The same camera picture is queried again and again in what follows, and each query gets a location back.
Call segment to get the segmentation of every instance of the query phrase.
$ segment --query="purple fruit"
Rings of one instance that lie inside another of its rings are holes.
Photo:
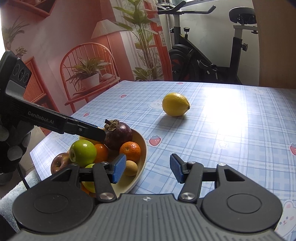
[[[105,145],[111,150],[119,151],[120,147],[133,140],[130,127],[119,120],[105,120]]]

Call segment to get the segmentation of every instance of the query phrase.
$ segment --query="white flower pot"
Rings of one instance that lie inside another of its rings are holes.
[[[81,81],[81,88],[88,90],[90,88],[97,86],[99,83],[100,83],[100,76],[99,76],[99,73],[97,73],[91,77],[88,77],[88,78],[82,80]]]

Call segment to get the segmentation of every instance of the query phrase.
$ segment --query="floor lamp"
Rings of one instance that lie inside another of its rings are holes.
[[[94,31],[93,31],[93,34],[92,34],[91,38],[94,39],[94,38],[98,38],[98,37],[101,37],[101,36],[106,36],[107,37],[107,42],[108,42],[108,45],[109,45],[109,48],[110,48],[110,52],[111,52],[111,54],[113,56],[111,45],[110,45],[110,42],[109,42],[109,39],[108,39],[108,35],[112,34],[112,33],[115,33],[115,32],[120,32],[120,31],[126,31],[126,29],[116,25],[115,23],[112,23],[108,19],[105,19],[105,20],[102,20],[102,21],[99,21],[99,22],[96,23],[96,27],[94,28]]]

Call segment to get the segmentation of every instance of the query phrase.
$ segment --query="blue plaid tablecloth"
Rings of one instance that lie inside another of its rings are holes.
[[[191,107],[184,116],[170,117],[162,110],[162,99],[171,92],[188,99]],[[296,238],[296,90],[122,81],[73,117],[99,127],[105,119],[119,119],[143,135],[147,164],[132,193],[179,194],[183,185],[170,169],[171,153],[205,167],[223,162],[279,197],[288,219],[283,217],[287,221],[277,231],[286,240]],[[53,158],[77,139],[51,133],[31,151],[41,180],[51,175]],[[201,196],[213,188],[204,182]]]

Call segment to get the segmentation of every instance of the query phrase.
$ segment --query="white towel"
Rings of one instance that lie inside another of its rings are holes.
[[[31,171],[25,177],[25,179],[30,187],[33,187],[37,183],[41,182],[40,177],[38,176],[38,173],[35,169]],[[18,228],[15,218],[12,214],[12,204],[15,199],[26,190],[27,189],[25,188],[24,183],[21,181],[0,200],[0,214],[7,220],[7,222],[16,232],[19,232],[20,229]]]

